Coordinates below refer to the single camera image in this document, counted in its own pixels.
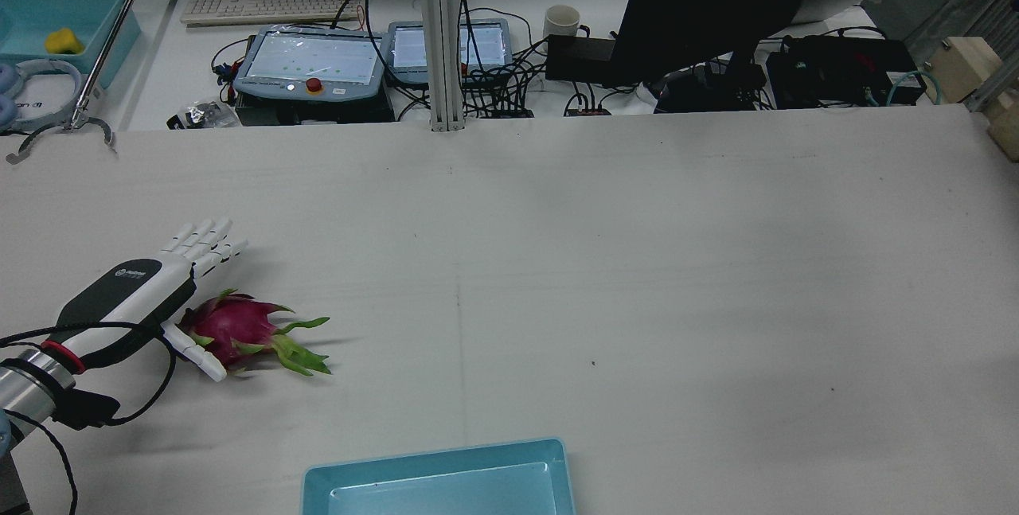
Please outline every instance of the green cable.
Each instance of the green cable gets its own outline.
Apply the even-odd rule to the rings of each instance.
[[[931,75],[930,73],[928,73],[926,71],[919,71],[919,70],[917,70],[917,71],[908,71],[906,73],[903,73],[902,76],[900,76],[898,80],[896,80],[895,84],[892,85],[892,89],[889,90],[889,98],[884,101],[884,105],[886,106],[892,105],[892,97],[895,95],[895,90],[899,89],[899,86],[902,85],[902,82],[904,82],[904,81],[906,81],[909,78],[914,76],[914,75],[923,75],[924,78],[927,78],[928,80],[930,80],[930,83],[934,84],[934,91],[937,92],[937,98],[934,99],[934,105],[941,105],[942,104],[942,86],[941,86],[941,84],[938,84],[937,80],[933,75]]]

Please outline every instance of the blue bin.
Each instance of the blue bin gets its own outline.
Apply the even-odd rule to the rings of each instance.
[[[70,62],[83,73],[92,70],[124,0],[0,0],[0,62],[20,63],[41,57]],[[85,51],[76,55],[47,53],[46,37],[70,28]],[[108,88],[142,33],[130,12],[110,50],[99,85]]]
[[[312,467],[302,515],[574,515],[566,449],[535,440]]]

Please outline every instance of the wooden block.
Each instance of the wooden block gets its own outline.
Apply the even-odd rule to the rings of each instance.
[[[927,72],[942,86],[943,103],[962,101],[1002,66],[983,38],[946,38],[945,44],[927,61]],[[927,95],[931,100],[937,95],[929,81]]]
[[[1013,103],[1012,107],[991,121],[987,133],[1005,151],[1009,160],[1019,162],[1019,103]]]

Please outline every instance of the robot finger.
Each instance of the robot finger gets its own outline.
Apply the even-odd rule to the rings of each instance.
[[[208,251],[204,256],[195,261],[195,276],[207,275],[213,268],[240,254],[248,246],[248,241],[243,240],[236,243],[220,243],[218,246]]]
[[[202,221],[201,224],[198,225],[198,228],[195,228],[195,230],[186,239],[184,239],[183,242],[181,242],[178,246],[176,246],[174,250],[171,252],[173,252],[173,254],[180,254],[180,255],[184,254],[185,252],[191,250],[193,246],[198,244],[198,242],[201,241],[203,237],[207,236],[210,228],[212,228],[212,219],[206,218],[205,220]]]
[[[170,242],[166,243],[166,245],[160,249],[160,252],[170,252],[174,250],[174,248],[177,247],[182,240],[186,239],[187,236],[191,235],[194,230],[195,230],[195,225],[192,224],[191,222],[189,222],[189,224],[182,225],[180,227],[180,230],[177,231],[176,236],[170,239]]]
[[[216,224],[210,228],[205,236],[199,239],[198,243],[196,243],[191,250],[184,252],[184,258],[187,260],[195,260],[204,256],[208,253],[208,251],[218,245],[220,241],[226,238],[226,233],[230,230],[231,224],[232,222],[229,218],[225,216],[219,217]]]
[[[194,362],[199,369],[215,381],[221,381],[226,377],[226,369],[223,364],[215,356],[206,352],[205,348],[195,344],[195,341],[174,323],[166,322],[163,324],[163,336],[166,337],[174,350]]]

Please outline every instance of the yellow sponge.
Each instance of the yellow sponge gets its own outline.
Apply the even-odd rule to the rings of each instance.
[[[77,36],[69,28],[61,28],[46,36],[46,51],[48,53],[82,53],[85,46],[77,41]]]

